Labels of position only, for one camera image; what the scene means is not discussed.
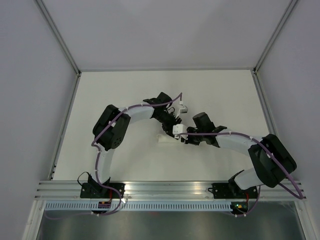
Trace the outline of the white cloth napkin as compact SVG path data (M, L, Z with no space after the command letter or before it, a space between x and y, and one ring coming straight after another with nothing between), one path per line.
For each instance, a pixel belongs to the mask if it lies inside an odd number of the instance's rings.
M175 139L167 134L157 134L156 135L157 142L159 144L180 144L180 140Z

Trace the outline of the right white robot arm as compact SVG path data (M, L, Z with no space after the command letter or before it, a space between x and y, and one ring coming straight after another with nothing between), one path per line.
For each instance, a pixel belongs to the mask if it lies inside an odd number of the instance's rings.
M294 188L298 188L291 176L297 164L276 135L269 133L262 137L250 136L223 125L215 126L204 112L195 115L193 121L195 127L183 124L173 126L174 138L197 146L205 142L250 158L253 167L241 170L229 179L228 192L231 196L239 198L249 188L261 185L274 188L284 179L290 180Z

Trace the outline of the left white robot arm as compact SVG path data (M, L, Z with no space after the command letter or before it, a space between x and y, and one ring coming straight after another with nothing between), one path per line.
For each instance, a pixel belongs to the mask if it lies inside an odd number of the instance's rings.
M162 130L174 137L173 127L182 122L169 108L175 101L182 100L182 93L172 99L164 92L157 97L142 100L141 103L118 108L108 105L92 129L92 147L97 149L94 173L88 173L87 182L81 184L80 198L103 199L123 197L119 184L110 184L110 168L116 148L123 142L130 124L142 120L155 119L161 123Z

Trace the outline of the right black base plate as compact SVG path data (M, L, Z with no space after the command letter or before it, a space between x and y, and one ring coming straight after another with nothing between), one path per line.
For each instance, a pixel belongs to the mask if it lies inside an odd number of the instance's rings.
M256 199L258 197L258 189L256 186L242 190L236 184L226 182L212 183L211 192L213 193L214 199L246 200L247 198Z

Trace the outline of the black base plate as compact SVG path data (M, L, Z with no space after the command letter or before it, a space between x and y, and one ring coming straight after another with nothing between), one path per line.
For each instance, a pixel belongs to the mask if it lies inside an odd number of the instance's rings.
M256 199L258 197L258 189L256 186L242 190L236 184L226 182L212 183L211 192L213 193L214 199L246 200L247 198Z
M125 184L122 182L111 182L109 187L116 189L121 197L124 196L125 193ZM119 199L119 194L116 193L115 190L101 187L98 185L94 188L89 183L83 183L80 191L81 199Z

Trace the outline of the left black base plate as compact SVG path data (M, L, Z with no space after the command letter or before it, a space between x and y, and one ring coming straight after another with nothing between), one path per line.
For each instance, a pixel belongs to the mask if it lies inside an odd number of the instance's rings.
M121 197L124 196L125 193L125 184L122 182L111 182L109 187L116 189ZM119 199L119 194L116 193L115 190L101 187L98 185L94 188L89 183L83 183L80 191L81 199Z

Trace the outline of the aluminium front rail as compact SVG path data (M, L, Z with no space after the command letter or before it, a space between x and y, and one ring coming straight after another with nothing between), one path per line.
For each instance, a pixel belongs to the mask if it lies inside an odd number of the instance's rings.
M132 201L210 201L208 192L211 181L124 181L124 198ZM81 186L77 181L40 181L33 194L36 200L79 200ZM262 186L260 198L263 202L297 201L281 186Z

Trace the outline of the right aluminium frame post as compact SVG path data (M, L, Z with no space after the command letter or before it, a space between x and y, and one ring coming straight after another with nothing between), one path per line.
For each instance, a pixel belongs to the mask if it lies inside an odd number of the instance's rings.
M272 32L271 37L269 38L266 46L264 47L257 63L255 64L255 66L252 68L251 70L251 74L252 75L256 75L257 72L259 71L259 69L262 67L265 59L267 58L269 52L271 51L273 45L275 44L277 38L279 37L279 35L281 34L285 24L288 22L288 20L290 19L291 15L293 14L295 8L297 7L298 3L300 1L299 0L290 0L287 7L285 8L279 22L277 23L274 31Z

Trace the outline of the aluminium frame post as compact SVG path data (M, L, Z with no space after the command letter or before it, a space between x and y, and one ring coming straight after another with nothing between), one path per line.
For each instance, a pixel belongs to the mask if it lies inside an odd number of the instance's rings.
M288 20L290 19L291 15L293 14L295 8L297 7L298 3L300 1L299 0L290 0L287 7L285 8L279 22L277 23L274 31L272 32L271 37L269 38L266 46L264 47L257 63L255 64L255 66L252 68L251 70L251 74L252 75L256 75L257 72L259 71L259 69L262 67L265 59L267 58L269 52L271 51L273 45L275 44L277 38L279 37L279 35L281 34L285 24L288 22Z
M66 58L67 62L71 66L72 70L75 72L77 76L81 74L81 70L77 66L66 42L64 41L50 11L48 10L45 2L43 0L34 0L35 5L37 6L40 14L44 18L47 26L49 27L50 31L52 32L56 42L58 43L64 57Z

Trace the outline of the left aluminium frame post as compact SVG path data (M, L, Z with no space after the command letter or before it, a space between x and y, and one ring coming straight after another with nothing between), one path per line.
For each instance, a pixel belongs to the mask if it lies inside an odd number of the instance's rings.
M77 66L66 42L64 41L50 11L48 10L45 2L43 0L34 0L35 5L37 6L40 14L44 18L47 26L49 27L50 31L52 32L56 42L58 43L64 57L66 58L67 62L71 66L72 70L75 72L77 76L81 74L81 70Z

